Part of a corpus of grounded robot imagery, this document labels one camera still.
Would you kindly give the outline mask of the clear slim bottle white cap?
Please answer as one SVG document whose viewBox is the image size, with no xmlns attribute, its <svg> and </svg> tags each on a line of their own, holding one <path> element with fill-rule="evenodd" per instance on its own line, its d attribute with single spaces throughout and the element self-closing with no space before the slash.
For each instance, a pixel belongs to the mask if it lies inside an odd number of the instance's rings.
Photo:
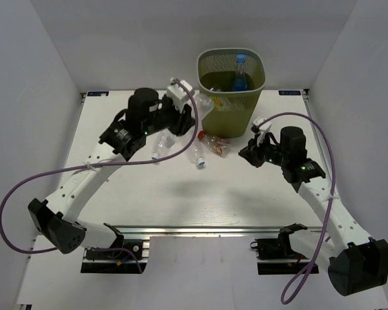
<svg viewBox="0 0 388 310">
<path fill-rule="evenodd" d="M 198 110 L 198 116 L 202 120 L 205 116 L 214 110 L 214 101 L 205 94 L 197 93 L 194 100 Z"/>
</svg>

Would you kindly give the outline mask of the clear square bottle yellow label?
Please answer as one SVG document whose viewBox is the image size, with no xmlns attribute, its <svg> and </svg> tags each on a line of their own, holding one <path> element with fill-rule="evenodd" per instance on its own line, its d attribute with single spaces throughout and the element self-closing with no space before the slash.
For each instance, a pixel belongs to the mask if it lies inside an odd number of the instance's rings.
<svg viewBox="0 0 388 310">
<path fill-rule="evenodd" d="M 222 89 L 219 85 L 213 85 L 209 88 L 212 92 L 222 92 Z M 226 98 L 217 96 L 216 94 L 213 94 L 211 98 L 214 101 L 214 110 L 217 112 L 223 112 L 227 111 L 229 108 L 230 102 L 226 100 Z"/>
</svg>

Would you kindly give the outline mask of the clear bottle blue label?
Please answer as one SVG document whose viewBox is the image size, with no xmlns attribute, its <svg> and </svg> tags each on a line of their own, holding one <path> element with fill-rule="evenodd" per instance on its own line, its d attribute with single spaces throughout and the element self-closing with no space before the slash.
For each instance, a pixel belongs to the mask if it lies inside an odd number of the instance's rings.
<svg viewBox="0 0 388 310">
<path fill-rule="evenodd" d="M 232 85 L 233 92 L 243 92 L 248 89 L 248 82 L 245 74 L 245 62 L 245 54 L 238 54 L 236 56 L 235 78 Z"/>
</svg>

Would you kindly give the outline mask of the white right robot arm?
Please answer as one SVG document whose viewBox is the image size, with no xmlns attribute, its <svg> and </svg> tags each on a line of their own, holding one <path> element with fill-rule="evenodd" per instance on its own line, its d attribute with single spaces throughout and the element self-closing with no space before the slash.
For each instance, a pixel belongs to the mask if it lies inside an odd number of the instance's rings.
<svg viewBox="0 0 388 310">
<path fill-rule="evenodd" d="M 271 132 L 253 130 L 254 137 L 239 155 L 254 167 L 264 163 L 279 166 L 286 182 L 308 203 L 331 239 L 325 243 L 306 226 L 295 223 L 280 229 L 275 249 L 288 258 L 297 254 L 312 258 L 342 296 L 386 284 L 388 243 L 374 239 L 330 193 L 325 172 L 307 155 L 302 129 L 282 128 L 279 141 Z"/>
</svg>

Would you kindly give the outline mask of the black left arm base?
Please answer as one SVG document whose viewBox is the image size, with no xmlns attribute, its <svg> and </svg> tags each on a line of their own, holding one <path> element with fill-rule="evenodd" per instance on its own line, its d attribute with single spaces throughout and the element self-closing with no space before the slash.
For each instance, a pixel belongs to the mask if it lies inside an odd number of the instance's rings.
<svg viewBox="0 0 388 310">
<path fill-rule="evenodd" d="M 144 239 L 124 239 L 124 250 L 84 252 L 82 274 L 141 274 L 148 262 L 149 241 Z"/>
</svg>

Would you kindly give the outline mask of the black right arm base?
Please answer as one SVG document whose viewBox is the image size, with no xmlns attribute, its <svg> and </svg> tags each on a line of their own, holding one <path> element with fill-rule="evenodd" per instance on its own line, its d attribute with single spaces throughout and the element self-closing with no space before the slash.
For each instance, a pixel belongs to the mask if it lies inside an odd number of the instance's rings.
<svg viewBox="0 0 388 310">
<path fill-rule="evenodd" d="M 287 252 L 274 238 L 255 239 L 250 243 L 250 248 L 256 251 L 260 276 L 295 275 L 310 262 L 300 253 Z"/>
</svg>

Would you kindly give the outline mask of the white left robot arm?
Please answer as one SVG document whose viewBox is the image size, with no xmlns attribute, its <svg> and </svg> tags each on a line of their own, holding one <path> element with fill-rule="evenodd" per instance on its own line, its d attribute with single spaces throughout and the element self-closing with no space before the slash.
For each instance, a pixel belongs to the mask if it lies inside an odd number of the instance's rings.
<svg viewBox="0 0 388 310">
<path fill-rule="evenodd" d="M 61 253 L 78 247 L 101 248 L 111 258 L 123 252 L 123 236 L 107 223 L 79 219 L 88 201 L 122 164 L 130 163 L 147 137 L 158 132 L 183 138 L 190 148 L 195 126 L 218 108 L 216 100 L 189 86 L 169 86 L 163 96 L 138 88 L 100 135 L 88 162 L 44 200 L 33 199 L 28 211 L 37 230 Z"/>
</svg>

